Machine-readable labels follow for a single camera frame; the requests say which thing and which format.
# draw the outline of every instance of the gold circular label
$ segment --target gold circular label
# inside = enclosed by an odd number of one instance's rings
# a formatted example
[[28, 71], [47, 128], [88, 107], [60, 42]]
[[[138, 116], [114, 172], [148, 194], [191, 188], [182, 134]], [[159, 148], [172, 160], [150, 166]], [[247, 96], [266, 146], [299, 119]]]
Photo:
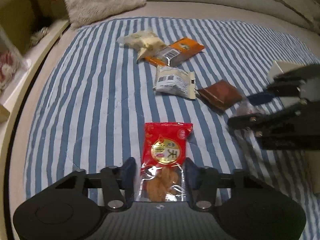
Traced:
[[151, 147], [152, 157], [161, 164], [174, 163], [180, 156], [179, 145], [170, 139], [156, 141]]

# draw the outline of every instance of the orange snack package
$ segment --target orange snack package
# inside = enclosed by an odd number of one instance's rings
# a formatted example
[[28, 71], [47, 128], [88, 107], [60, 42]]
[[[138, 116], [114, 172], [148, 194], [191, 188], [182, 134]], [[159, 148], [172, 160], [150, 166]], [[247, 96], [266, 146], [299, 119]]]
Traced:
[[176, 67], [204, 49], [198, 42], [182, 38], [167, 46], [153, 57], [145, 57], [145, 60], [154, 66]]

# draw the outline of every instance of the transparent plastic window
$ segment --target transparent plastic window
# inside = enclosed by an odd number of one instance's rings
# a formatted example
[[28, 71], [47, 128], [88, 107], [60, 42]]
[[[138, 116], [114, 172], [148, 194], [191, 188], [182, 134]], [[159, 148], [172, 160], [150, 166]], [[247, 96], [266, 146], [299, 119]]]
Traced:
[[28, 72], [27, 61], [0, 26], [0, 103], [4, 104]]
[[141, 176], [137, 201], [175, 202], [185, 201], [185, 179], [182, 167], [152, 166]]
[[236, 109], [236, 113], [233, 116], [242, 116], [248, 114], [265, 114], [265, 111], [261, 108], [253, 106], [250, 104], [247, 98], [244, 98], [240, 103], [239, 107]]
[[195, 73], [173, 67], [157, 67], [154, 90], [189, 99], [196, 99]]

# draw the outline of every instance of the red snack package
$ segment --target red snack package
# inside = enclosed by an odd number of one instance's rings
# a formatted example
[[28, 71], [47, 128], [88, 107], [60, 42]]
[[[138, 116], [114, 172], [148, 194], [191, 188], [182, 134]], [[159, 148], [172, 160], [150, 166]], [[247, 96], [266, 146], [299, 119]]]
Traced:
[[184, 201], [186, 197], [182, 164], [191, 123], [145, 124], [140, 188], [137, 201]]
[[186, 158], [186, 139], [192, 127], [191, 123], [146, 123], [141, 171], [148, 166], [182, 165]]

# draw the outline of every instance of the clear plastic wrapper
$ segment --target clear plastic wrapper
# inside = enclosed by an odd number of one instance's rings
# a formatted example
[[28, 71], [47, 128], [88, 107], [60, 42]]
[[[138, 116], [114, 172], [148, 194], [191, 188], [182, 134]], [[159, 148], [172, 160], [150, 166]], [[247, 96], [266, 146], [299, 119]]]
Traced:
[[0, 26], [0, 103], [4, 104], [28, 72], [27, 61]]
[[152, 31], [139, 31], [127, 36], [119, 37], [117, 42], [120, 46], [127, 45], [138, 52], [137, 60], [151, 57], [164, 49], [164, 42]]
[[203, 49], [204, 46], [198, 42], [182, 38], [159, 51], [154, 57], [146, 57], [145, 60], [154, 66], [176, 67]]
[[251, 105], [249, 100], [245, 98], [239, 103], [239, 107], [236, 109], [236, 113], [233, 116], [242, 116], [256, 113], [265, 114], [263, 109]]
[[185, 179], [182, 167], [152, 166], [141, 175], [137, 201], [185, 201]]
[[186, 139], [191, 123], [146, 123], [136, 201], [185, 201]]
[[154, 90], [189, 99], [196, 99], [195, 73], [173, 67], [157, 67]]

